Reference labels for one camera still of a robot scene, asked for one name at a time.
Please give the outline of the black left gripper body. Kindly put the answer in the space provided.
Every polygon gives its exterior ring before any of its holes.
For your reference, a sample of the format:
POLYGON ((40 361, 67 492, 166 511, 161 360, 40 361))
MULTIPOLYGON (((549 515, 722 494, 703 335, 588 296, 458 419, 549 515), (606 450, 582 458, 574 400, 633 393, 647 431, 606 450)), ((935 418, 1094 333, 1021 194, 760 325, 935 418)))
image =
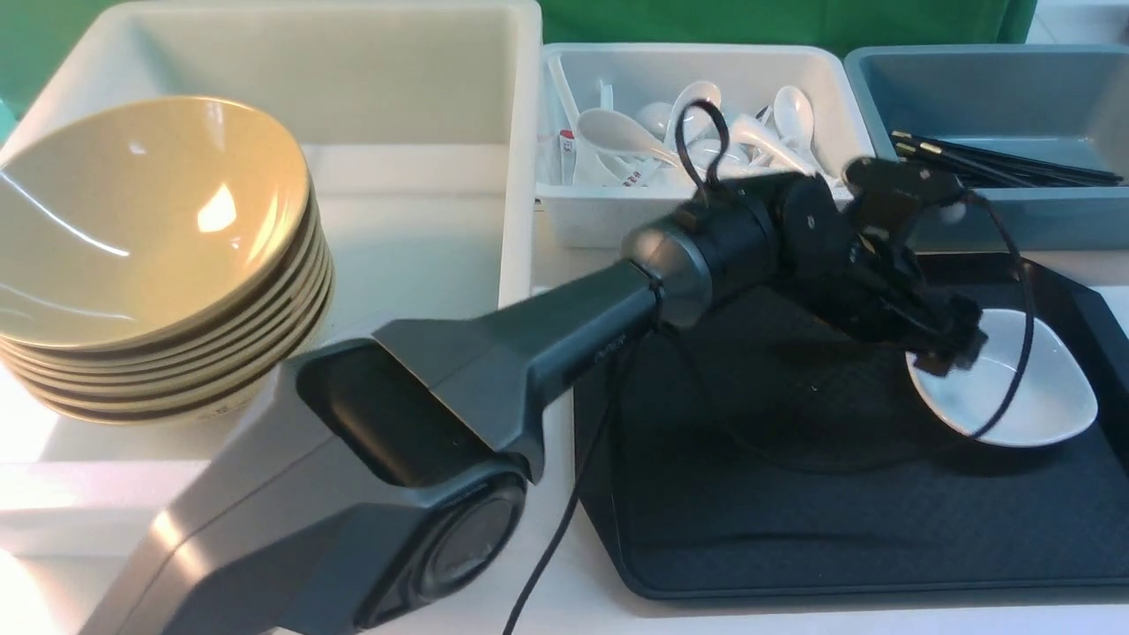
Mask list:
POLYGON ((905 198, 852 186, 852 200, 840 209, 821 176, 779 172, 774 184, 774 293, 852 340, 924 341, 924 301, 896 264, 905 198))

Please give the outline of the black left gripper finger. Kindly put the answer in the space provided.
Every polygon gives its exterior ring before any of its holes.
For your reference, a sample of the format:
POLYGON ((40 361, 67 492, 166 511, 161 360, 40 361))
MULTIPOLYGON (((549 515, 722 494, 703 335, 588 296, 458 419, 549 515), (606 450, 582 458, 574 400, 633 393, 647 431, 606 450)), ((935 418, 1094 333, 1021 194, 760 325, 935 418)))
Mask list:
POLYGON ((953 369, 968 369, 971 342, 968 340, 914 343, 914 369, 933 377, 947 377, 953 369))
POLYGON ((908 349, 980 349, 987 341, 983 306, 965 295, 910 295, 908 310, 908 349))

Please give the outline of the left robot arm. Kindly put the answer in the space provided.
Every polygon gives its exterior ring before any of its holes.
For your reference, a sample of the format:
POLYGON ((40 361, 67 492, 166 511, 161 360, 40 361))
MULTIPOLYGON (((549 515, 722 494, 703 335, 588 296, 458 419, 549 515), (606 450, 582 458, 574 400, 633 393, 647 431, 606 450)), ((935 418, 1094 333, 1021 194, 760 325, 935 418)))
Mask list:
POLYGON ((848 183, 840 210, 817 177, 709 181, 596 273, 283 362, 81 632, 356 634, 455 594, 519 525, 546 406, 599 365, 621 389, 646 336, 758 287, 935 375, 970 366, 981 310, 929 288, 905 241, 975 194, 898 160, 856 160, 848 183))

